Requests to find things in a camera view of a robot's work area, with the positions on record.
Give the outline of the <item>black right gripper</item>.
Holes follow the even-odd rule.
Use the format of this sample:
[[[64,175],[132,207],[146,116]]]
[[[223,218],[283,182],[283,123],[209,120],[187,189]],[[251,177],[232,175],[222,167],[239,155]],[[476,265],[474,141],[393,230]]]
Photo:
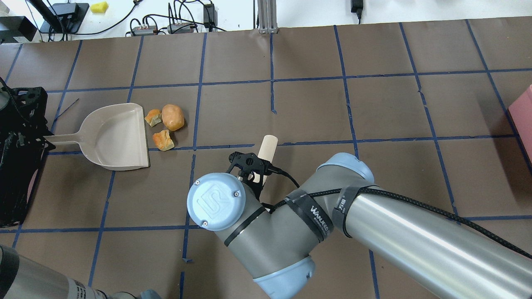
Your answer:
[[[238,168],[238,177],[251,188],[255,196],[259,196],[264,189],[266,176],[270,175],[270,162],[259,158],[254,153],[242,152],[231,153],[228,160],[230,165],[227,173],[232,172],[233,168]]]

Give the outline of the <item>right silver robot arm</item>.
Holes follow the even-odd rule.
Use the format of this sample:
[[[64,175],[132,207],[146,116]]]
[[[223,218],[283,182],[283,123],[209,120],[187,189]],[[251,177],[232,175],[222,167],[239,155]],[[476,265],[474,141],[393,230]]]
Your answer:
[[[531,255],[455,213],[381,189],[365,163],[340,152],[270,205],[264,178],[283,174],[234,152],[226,172],[198,178],[187,196],[195,223],[213,231],[272,299],[294,297],[313,276],[311,251],[338,230],[440,298],[530,299]]]

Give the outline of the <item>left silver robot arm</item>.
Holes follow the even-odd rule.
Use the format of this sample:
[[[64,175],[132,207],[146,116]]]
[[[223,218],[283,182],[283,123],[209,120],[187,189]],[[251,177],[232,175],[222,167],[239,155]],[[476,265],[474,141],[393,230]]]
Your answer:
[[[159,299],[152,289],[134,295],[107,294],[23,257],[1,246],[0,297],[2,299]]]

